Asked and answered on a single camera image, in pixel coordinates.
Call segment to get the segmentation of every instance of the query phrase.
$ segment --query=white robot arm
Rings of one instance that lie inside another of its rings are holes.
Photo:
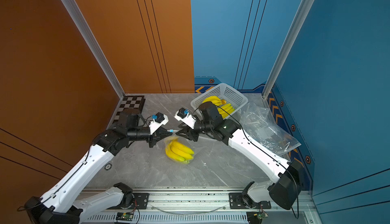
[[[241,125],[232,119],[223,119],[217,106],[205,102],[199,106],[203,120],[189,111],[181,108],[176,112],[175,118],[183,123],[176,134],[189,140],[197,141],[199,134],[211,134],[218,141],[238,150],[261,168],[273,182],[268,186],[270,197],[280,206],[289,210],[295,202],[303,185],[303,166],[293,161],[277,156],[249,136]],[[243,201],[248,208],[258,205],[263,193],[264,184],[252,182],[246,186]]]
[[[116,129],[108,129],[92,142],[83,158],[54,187],[40,198],[31,197],[24,205],[33,223],[79,224],[90,216],[109,207],[134,205],[133,190],[117,183],[104,193],[76,201],[77,196],[95,174],[119,151],[134,141],[147,141],[152,148],[159,140],[172,135],[161,127],[168,122],[162,113],[152,116],[148,126],[138,126],[145,120],[138,109],[125,109],[119,115]]]

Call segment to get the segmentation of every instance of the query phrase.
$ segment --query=banana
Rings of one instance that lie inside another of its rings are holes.
[[[229,106],[232,106],[230,103],[221,106],[222,109],[226,110]]]
[[[217,103],[222,104],[221,100],[209,100],[209,101],[211,101],[213,104],[217,104]]]
[[[173,153],[173,151],[171,150],[171,143],[168,145],[168,147],[165,148],[165,154],[171,158],[171,159],[174,159],[174,160],[177,160],[179,162],[184,162],[186,159],[184,159],[184,157],[182,156],[179,156],[175,153]]]
[[[231,109],[227,110],[227,113],[232,114],[234,112],[234,108],[232,107]]]
[[[178,148],[174,147],[174,146],[171,146],[171,150],[173,151],[173,153],[179,155],[179,156],[182,156],[184,157],[186,160],[192,160],[194,159],[194,157],[188,153],[185,153],[184,151],[182,150],[179,150]]]
[[[205,100],[203,100],[202,103],[205,103],[206,101],[212,101],[212,100],[219,100],[219,101],[221,101],[221,99],[219,99],[218,96],[212,95],[212,96],[207,97]]]
[[[194,153],[194,151],[192,149],[188,148],[187,146],[185,146],[185,145],[183,145],[183,144],[181,144],[181,143],[179,143],[177,141],[172,141],[171,144],[172,144],[173,147],[176,147],[179,150],[184,151],[185,153],[188,153],[188,154],[193,154]]]
[[[228,114],[226,112],[224,112],[224,113],[221,114],[221,116],[222,116],[222,118],[225,118],[225,117],[228,116]]]
[[[221,114],[222,112],[227,111],[229,110],[230,108],[233,108],[232,105],[229,103],[229,104],[226,104],[226,105],[223,105],[221,107],[218,107],[218,111],[219,113]]]

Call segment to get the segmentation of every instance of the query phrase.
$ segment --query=clear plastic bag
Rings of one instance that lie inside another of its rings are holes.
[[[267,149],[277,155],[283,155],[301,144],[297,139],[274,123],[271,110],[262,108],[250,102],[240,111],[245,131]]]
[[[189,164],[194,156],[199,153],[203,147],[195,147],[189,140],[179,137],[170,136],[164,139],[165,155],[172,161],[180,164]]]

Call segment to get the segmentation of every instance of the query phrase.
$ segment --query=black cable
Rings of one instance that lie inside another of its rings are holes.
[[[214,137],[211,137],[209,134],[207,133],[204,133],[205,135],[207,135],[210,139],[215,139]]]
[[[85,161],[87,161],[87,158],[88,158],[88,155],[89,155],[89,151],[91,150],[91,146],[92,146],[92,144],[89,146],[89,149],[88,149],[88,152],[87,152],[87,156],[85,157]],[[75,175],[75,173],[77,173],[78,170],[80,170],[80,168],[82,166],[84,166],[84,164],[82,164],[79,168],[77,168],[77,170],[53,194],[56,194],[58,191],[60,191],[60,189]],[[42,205],[46,201],[48,201],[50,198],[51,198],[51,196],[49,198],[47,198],[45,201],[43,201],[43,202],[41,202],[41,203],[39,203],[39,204],[37,204],[37,205],[35,205],[33,207],[30,207],[30,208],[24,208],[23,206],[20,206],[19,208],[17,208],[16,211],[21,212],[21,211],[25,211],[25,210],[29,210],[29,209],[35,208],[35,207],[37,207],[39,205]]]
[[[148,120],[149,118],[151,118],[151,117],[152,117],[152,116],[149,116],[149,117],[147,117],[147,118],[145,119],[146,126],[149,126],[150,121],[148,122],[147,120]]]
[[[25,211],[25,210],[29,210],[29,209],[32,209],[32,208],[35,208],[39,205],[42,205],[44,202],[41,202],[37,205],[34,205],[33,207],[30,207],[30,208],[24,208],[23,206],[20,206],[19,208],[16,209],[17,212],[21,212],[21,211]]]
[[[138,211],[138,221],[135,224],[138,224],[138,222],[140,221],[140,218],[141,218],[141,213],[140,213],[140,210],[137,208],[137,206],[135,208]]]
[[[135,140],[134,140],[134,141],[132,141],[132,142],[130,142],[130,143],[129,143],[129,145],[127,146],[127,148],[129,148],[129,147],[130,147],[130,145],[132,145],[134,142],[135,142]]]
[[[270,157],[272,160],[274,160],[275,162],[278,162],[276,159],[274,159],[272,156],[270,156],[267,152],[265,152],[264,150],[262,150],[261,148],[259,148],[256,144],[253,144],[252,141],[249,140],[248,137],[246,136],[245,130],[244,130],[244,128],[242,127],[241,123],[240,123],[237,119],[235,119],[234,117],[232,117],[232,118],[240,125],[241,129],[243,130],[243,133],[244,133],[245,138],[246,138],[253,146],[255,146],[257,149],[261,150],[264,154],[266,154],[267,156],[269,156],[269,157]],[[285,168],[285,166],[283,166],[283,164],[280,164],[280,165],[286,170],[286,172],[288,172],[288,173],[290,174],[291,178],[293,179],[293,181],[294,181],[294,183],[295,183],[296,204],[297,204],[297,213],[298,213],[298,217],[295,215],[294,209],[293,209],[292,207],[291,207],[291,210],[292,210],[292,213],[293,213],[294,216],[295,216],[295,219],[298,219],[298,218],[299,218],[298,186],[297,186],[297,184],[296,184],[296,182],[295,182],[295,179],[294,179],[293,175],[290,173],[290,171],[287,170],[287,168]]]

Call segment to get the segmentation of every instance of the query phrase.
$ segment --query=chessboard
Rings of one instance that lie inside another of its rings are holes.
[[[142,109],[144,108],[144,104],[145,104],[145,98],[143,95],[129,95],[123,97],[122,101],[120,102],[118,110],[115,112],[114,121],[112,123],[116,123],[119,120],[119,114],[125,108],[136,108],[140,112],[142,112]]]

